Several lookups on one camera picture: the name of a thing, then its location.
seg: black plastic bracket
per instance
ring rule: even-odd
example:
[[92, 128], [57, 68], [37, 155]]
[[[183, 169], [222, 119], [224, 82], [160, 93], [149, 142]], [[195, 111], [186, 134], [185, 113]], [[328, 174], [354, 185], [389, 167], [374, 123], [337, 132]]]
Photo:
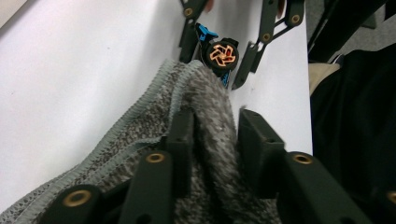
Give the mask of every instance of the black plastic bracket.
[[145, 153], [121, 210], [120, 224], [173, 223], [171, 154], [154, 150]]
[[200, 17], [207, 0], [180, 0], [183, 6], [183, 15], [186, 18], [184, 22], [183, 33], [180, 38], [179, 47], [181, 48], [179, 60], [183, 63], [189, 63], [198, 44], [195, 33], [195, 23]]
[[191, 191], [191, 162], [194, 116], [191, 110], [177, 112], [172, 120], [170, 132], [166, 138], [165, 149], [174, 158], [174, 195], [186, 197]]
[[[304, 18], [304, 0], [288, 0], [285, 18], [275, 22], [277, 13], [278, 0], [262, 1], [262, 17], [260, 23], [260, 32], [256, 44], [249, 42], [247, 51], [236, 73], [233, 82], [233, 90], [243, 86], [248, 79], [250, 72], [256, 73], [259, 67], [265, 47], [272, 41], [285, 34], [292, 28], [300, 25]], [[274, 35], [275, 28], [285, 22], [287, 27]]]
[[282, 223], [372, 223], [316, 158], [286, 154], [281, 176], [277, 207]]
[[260, 114], [241, 110], [238, 147], [253, 193], [277, 198], [282, 223], [371, 223], [316, 158], [287, 153]]
[[253, 192], [259, 198], [274, 199], [279, 161], [286, 154], [282, 139], [260, 114], [244, 109], [239, 115], [238, 146]]
[[99, 204], [103, 199], [99, 188], [78, 185], [62, 192], [40, 220], [40, 224], [100, 223]]

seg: black fabric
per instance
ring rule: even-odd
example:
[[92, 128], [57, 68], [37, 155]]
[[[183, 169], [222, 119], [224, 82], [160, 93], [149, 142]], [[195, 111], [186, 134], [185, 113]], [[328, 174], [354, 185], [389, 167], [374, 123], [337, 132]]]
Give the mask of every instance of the black fabric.
[[396, 223], [396, 44], [349, 53], [312, 94], [311, 116], [314, 156], [372, 220]]
[[396, 14], [396, 0], [389, 0], [385, 5], [385, 20]]

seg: gray knit fabric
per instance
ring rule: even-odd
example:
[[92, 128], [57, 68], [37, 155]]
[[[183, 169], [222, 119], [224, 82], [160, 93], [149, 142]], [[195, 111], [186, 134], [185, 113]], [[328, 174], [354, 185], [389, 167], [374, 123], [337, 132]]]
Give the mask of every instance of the gray knit fabric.
[[275, 202], [255, 198], [240, 173], [227, 91], [197, 61], [166, 61], [87, 159], [17, 201], [0, 215], [0, 223], [37, 223], [57, 195], [72, 186], [92, 184], [108, 191], [134, 178], [141, 155], [156, 148], [183, 108], [191, 108], [198, 119], [201, 146], [194, 151], [191, 195], [176, 200], [175, 223], [220, 223], [224, 217], [233, 223], [279, 223]]

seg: white surface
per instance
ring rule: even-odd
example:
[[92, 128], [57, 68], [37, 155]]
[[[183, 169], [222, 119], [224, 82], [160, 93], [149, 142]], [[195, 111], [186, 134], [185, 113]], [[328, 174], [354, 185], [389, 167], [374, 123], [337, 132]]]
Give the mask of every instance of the white surface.
[[[177, 0], [30, 2], [0, 29], [0, 211], [82, 161], [177, 59]], [[218, 0], [200, 22], [240, 41], [258, 35], [261, 0]], [[305, 23], [274, 41], [231, 93], [287, 143], [311, 152]]]

